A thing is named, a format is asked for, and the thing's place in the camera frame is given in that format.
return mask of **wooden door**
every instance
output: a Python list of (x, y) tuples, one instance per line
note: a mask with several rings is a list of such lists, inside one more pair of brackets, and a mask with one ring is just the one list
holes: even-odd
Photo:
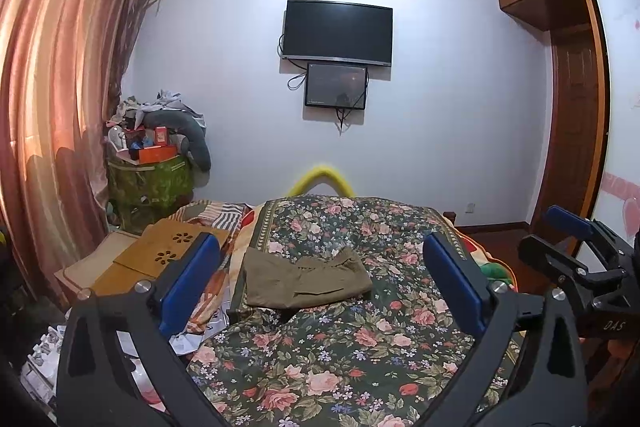
[(558, 243), (565, 235), (543, 222), (542, 213), (560, 205), (580, 214), (587, 197), (598, 130), (598, 75), (590, 26), (552, 32), (554, 114), (532, 232)]

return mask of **red box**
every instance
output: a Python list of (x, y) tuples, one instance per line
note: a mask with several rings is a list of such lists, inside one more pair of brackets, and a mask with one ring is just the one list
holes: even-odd
[(166, 131), (166, 126), (156, 128), (156, 146), (166, 146), (168, 143), (169, 134)]
[(140, 163), (156, 163), (169, 160), (178, 154), (175, 146), (153, 146), (140, 149)]

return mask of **wooden floor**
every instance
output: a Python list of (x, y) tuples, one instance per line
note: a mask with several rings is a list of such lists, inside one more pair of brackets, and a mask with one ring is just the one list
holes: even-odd
[(493, 257), (507, 263), (518, 279), (518, 290), (523, 293), (543, 294), (550, 281), (518, 258), (518, 243), (527, 235), (527, 230), (502, 230), (500, 232), (477, 232), (468, 234), (480, 243)]

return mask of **sliding door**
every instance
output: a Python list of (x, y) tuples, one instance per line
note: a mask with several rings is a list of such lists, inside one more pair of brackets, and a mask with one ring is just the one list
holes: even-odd
[[(609, 137), (593, 219), (633, 245), (640, 227), (640, 0), (597, 0), (608, 54)], [(603, 269), (586, 245), (578, 259)]]

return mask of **folded brown pants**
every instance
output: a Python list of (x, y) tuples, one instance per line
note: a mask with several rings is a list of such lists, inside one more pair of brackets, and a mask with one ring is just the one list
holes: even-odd
[(331, 261), (303, 257), (296, 264), (249, 247), (242, 269), (247, 304), (262, 308), (311, 308), (372, 288), (367, 270), (350, 247), (343, 248)]

